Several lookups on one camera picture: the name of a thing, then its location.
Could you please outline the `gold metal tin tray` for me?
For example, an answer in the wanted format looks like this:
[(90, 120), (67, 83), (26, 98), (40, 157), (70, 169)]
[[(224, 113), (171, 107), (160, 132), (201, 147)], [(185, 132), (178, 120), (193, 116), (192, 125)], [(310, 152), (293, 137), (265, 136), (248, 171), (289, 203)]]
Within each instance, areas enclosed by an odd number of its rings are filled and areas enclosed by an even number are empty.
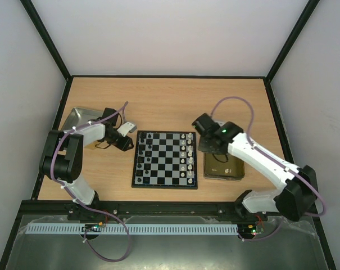
[(230, 154), (204, 153), (203, 176), (208, 179), (240, 181), (245, 176), (244, 162)]

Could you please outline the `silver metal tin tray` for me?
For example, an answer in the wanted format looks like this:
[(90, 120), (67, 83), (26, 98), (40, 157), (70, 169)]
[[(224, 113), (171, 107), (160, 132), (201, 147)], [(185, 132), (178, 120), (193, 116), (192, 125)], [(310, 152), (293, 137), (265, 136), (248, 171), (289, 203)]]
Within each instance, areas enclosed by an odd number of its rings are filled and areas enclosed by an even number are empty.
[(76, 127), (75, 133), (83, 136), (83, 147), (94, 150), (105, 136), (105, 126), (101, 123), (93, 124), (102, 114), (100, 111), (74, 107), (60, 130), (67, 132)]

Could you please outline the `black white chess board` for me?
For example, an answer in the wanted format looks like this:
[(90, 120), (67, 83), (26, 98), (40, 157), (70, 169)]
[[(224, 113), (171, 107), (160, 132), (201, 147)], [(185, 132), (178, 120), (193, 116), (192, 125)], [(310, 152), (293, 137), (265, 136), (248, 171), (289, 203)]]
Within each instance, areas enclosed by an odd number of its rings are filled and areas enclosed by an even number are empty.
[(132, 188), (198, 188), (195, 132), (140, 130)]

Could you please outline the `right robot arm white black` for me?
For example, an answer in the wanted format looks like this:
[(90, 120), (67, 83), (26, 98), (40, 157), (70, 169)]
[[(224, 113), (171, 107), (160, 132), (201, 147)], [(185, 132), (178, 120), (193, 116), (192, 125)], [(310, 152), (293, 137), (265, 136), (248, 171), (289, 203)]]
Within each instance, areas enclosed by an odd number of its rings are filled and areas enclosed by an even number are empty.
[(298, 167), (276, 156), (252, 140), (236, 124), (215, 122), (207, 113), (199, 116), (193, 128), (200, 135), (198, 149), (208, 154), (229, 154), (238, 158), (265, 176), (274, 190), (256, 192), (247, 190), (237, 199), (236, 216), (245, 221), (254, 213), (276, 212), (291, 221), (308, 215), (317, 198), (317, 190), (311, 185), (315, 171), (306, 165)]

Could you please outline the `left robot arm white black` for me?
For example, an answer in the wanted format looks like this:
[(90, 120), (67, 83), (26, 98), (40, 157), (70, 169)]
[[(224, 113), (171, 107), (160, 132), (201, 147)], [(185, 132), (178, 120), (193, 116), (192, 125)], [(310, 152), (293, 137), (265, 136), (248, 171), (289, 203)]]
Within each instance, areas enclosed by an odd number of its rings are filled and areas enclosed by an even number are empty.
[(133, 140), (128, 136), (137, 126), (126, 121), (125, 108), (119, 110), (105, 108), (101, 117), (89, 119), (82, 125), (66, 130), (51, 130), (39, 163), (39, 171), (60, 185), (72, 198), (72, 201), (84, 209), (117, 217), (104, 210), (97, 209), (98, 193), (91, 188), (81, 174), (83, 150), (94, 143), (107, 143), (125, 152), (134, 148)]

